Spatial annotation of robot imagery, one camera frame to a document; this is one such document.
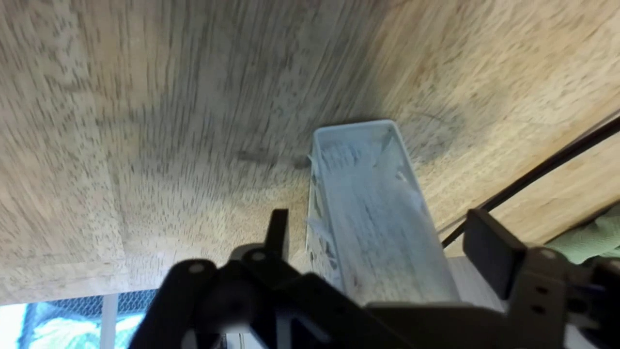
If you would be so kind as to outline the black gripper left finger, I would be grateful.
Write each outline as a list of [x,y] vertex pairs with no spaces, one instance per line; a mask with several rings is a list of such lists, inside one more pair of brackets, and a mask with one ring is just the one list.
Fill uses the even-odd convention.
[[289,212],[273,210],[266,241],[244,245],[217,268],[211,260],[175,264],[130,349],[221,349],[227,330],[246,326],[268,349],[308,349],[308,330],[279,287],[297,279],[287,264]]

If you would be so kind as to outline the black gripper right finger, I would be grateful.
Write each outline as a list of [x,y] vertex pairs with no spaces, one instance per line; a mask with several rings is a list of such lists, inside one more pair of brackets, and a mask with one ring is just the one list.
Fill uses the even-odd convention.
[[620,260],[525,247],[485,210],[465,219],[463,250],[490,289],[508,303],[502,349],[562,349],[574,326],[599,349],[620,349]]

